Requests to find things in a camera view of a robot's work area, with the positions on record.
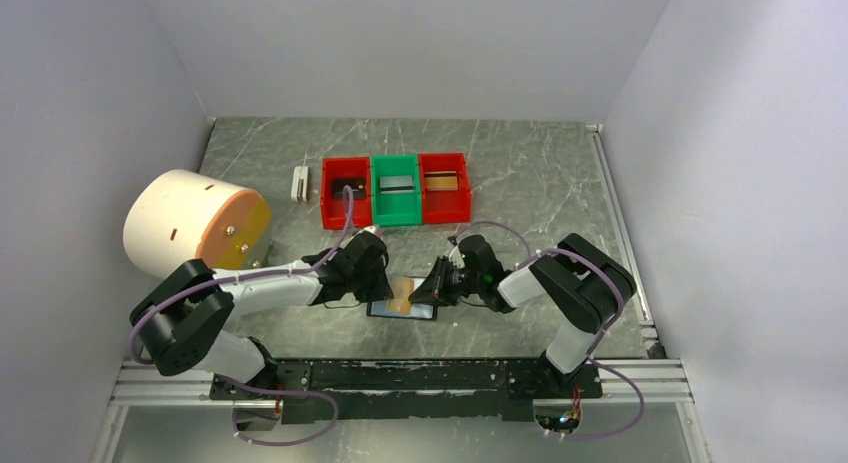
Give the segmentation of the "aluminium frame rail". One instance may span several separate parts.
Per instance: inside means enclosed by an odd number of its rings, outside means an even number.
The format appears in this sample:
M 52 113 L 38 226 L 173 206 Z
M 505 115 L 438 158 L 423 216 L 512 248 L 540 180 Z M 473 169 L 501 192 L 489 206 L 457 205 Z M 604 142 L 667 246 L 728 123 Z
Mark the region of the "aluminium frame rail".
M 289 198 L 293 169 L 314 184 L 334 157 L 460 153 L 476 231 L 505 266 L 576 232 L 627 269 L 635 261 L 599 135 L 586 124 L 494 120 L 219 117 L 204 175 L 270 203 L 272 264 L 333 243 L 317 199 Z M 126 364 L 115 386 L 116 462 L 705 462 L 682 365 L 660 351 L 642 294 L 598 349 L 579 399 L 526 399 L 523 377 L 561 323 L 536 301 L 502 315 L 465 301 L 434 321 L 335 306 L 266 310 L 230 330 L 257 337 L 312 390 L 281 403 L 216 401 L 197 371 L 173 379 Z

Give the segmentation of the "white orange cylinder drum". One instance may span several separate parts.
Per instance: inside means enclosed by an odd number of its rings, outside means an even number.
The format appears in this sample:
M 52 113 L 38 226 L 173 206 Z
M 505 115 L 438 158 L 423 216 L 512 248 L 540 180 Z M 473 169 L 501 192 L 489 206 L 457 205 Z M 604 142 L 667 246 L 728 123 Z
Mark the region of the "white orange cylinder drum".
M 257 267 L 270 246 L 272 214 L 254 189 L 188 170 L 154 179 L 130 208 L 123 228 L 128 258 L 165 278 L 200 258 L 213 269 Z

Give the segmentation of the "red plastic bin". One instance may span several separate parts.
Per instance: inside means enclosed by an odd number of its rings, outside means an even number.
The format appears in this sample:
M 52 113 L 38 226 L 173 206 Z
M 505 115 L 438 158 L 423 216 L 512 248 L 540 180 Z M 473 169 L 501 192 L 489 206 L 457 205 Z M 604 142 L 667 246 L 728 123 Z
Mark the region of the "red plastic bin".
M 322 162 L 320 210 L 323 228 L 340 230 L 347 220 L 352 190 L 352 225 L 364 228 L 373 224 L 371 206 L 371 165 L 366 156 L 325 158 Z
M 421 153 L 418 166 L 422 187 L 422 223 L 466 223 L 471 220 L 472 196 L 463 153 Z

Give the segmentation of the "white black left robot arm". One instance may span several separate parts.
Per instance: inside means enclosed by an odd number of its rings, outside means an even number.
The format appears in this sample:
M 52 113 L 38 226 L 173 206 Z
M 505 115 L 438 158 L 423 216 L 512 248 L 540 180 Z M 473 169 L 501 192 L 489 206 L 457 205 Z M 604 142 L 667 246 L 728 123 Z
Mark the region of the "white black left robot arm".
M 245 271 L 181 264 L 130 315 L 134 361 L 163 376 L 196 369 L 235 380 L 249 397 L 273 392 L 277 369 L 254 338 L 226 331 L 232 319 L 278 307 L 312 307 L 353 296 L 391 298 L 382 239 L 362 230 L 346 243 L 292 263 Z

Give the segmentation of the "black leather card holder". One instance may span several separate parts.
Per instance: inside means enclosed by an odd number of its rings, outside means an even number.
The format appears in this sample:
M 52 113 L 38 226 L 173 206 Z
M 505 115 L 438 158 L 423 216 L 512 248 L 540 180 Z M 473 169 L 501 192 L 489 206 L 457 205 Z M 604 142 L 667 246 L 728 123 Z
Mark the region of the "black leather card holder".
M 370 302 L 366 315 L 374 318 L 435 321 L 437 308 L 432 305 L 412 303 L 411 294 L 423 283 L 420 277 L 394 275 L 389 278 L 393 297 L 389 300 Z

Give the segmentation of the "small white clip block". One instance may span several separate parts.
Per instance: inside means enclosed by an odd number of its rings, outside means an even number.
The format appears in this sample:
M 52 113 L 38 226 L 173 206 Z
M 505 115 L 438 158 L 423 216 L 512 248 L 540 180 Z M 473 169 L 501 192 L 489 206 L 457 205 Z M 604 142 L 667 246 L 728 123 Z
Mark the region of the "small white clip block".
M 310 195 L 310 172 L 305 165 L 293 169 L 290 198 L 293 202 L 307 203 Z

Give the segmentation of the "gold card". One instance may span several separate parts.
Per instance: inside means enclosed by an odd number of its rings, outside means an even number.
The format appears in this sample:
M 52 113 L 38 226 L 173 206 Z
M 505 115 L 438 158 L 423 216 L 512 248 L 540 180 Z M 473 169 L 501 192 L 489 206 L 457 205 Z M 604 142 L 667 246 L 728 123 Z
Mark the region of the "gold card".
M 428 192 L 457 191 L 459 178 L 455 172 L 428 172 L 424 174 L 424 188 Z

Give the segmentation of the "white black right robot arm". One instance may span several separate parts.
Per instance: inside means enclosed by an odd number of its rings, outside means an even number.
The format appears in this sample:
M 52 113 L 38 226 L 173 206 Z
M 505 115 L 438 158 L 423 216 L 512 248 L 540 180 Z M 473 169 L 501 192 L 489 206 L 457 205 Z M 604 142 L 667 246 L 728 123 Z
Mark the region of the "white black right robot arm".
M 535 300 L 551 303 L 563 321 L 539 357 L 539 381 L 548 395 L 562 397 L 636 292 L 632 274 L 580 234 L 568 234 L 515 270 L 506 269 L 483 236 L 472 235 L 436 260 L 409 301 L 455 306 L 476 296 L 503 314 Z

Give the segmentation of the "green plastic bin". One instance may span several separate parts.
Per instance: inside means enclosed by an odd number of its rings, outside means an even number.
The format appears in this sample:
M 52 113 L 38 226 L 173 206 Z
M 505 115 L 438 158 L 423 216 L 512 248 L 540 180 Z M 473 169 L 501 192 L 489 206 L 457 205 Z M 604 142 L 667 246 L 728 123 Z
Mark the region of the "green plastic bin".
M 370 158 L 373 223 L 384 227 L 422 224 L 422 188 L 415 154 Z

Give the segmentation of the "orange card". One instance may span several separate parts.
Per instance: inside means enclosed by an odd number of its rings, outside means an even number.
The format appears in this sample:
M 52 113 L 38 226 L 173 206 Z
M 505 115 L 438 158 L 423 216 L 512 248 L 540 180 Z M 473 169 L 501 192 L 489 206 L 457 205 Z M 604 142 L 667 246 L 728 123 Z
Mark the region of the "orange card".
M 387 302 L 387 309 L 396 314 L 409 315 L 411 305 L 409 298 L 415 290 L 415 280 L 405 276 L 395 276 L 390 281 L 392 297 Z

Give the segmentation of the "silver card in bin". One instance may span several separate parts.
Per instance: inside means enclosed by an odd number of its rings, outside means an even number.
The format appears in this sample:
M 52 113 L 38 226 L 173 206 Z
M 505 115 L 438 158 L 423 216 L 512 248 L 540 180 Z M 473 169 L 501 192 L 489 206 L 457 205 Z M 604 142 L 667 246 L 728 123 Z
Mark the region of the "silver card in bin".
M 413 193 L 415 189 L 415 182 L 411 175 L 381 176 L 378 179 L 378 191 L 380 194 Z

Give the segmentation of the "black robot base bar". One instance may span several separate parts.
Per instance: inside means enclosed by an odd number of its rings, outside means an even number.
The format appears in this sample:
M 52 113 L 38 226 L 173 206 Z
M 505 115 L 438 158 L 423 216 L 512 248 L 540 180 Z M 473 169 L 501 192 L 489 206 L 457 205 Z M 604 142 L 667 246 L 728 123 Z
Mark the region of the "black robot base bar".
M 536 358 L 436 360 L 281 359 L 271 390 L 245 391 L 221 376 L 209 397 L 234 404 L 242 424 L 278 417 L 283 424 L 340 420 L 499 417 L 531 422 L 535 404 L 565 407 L 602 396 L 599 371 L 587 364 L 562 380 Z

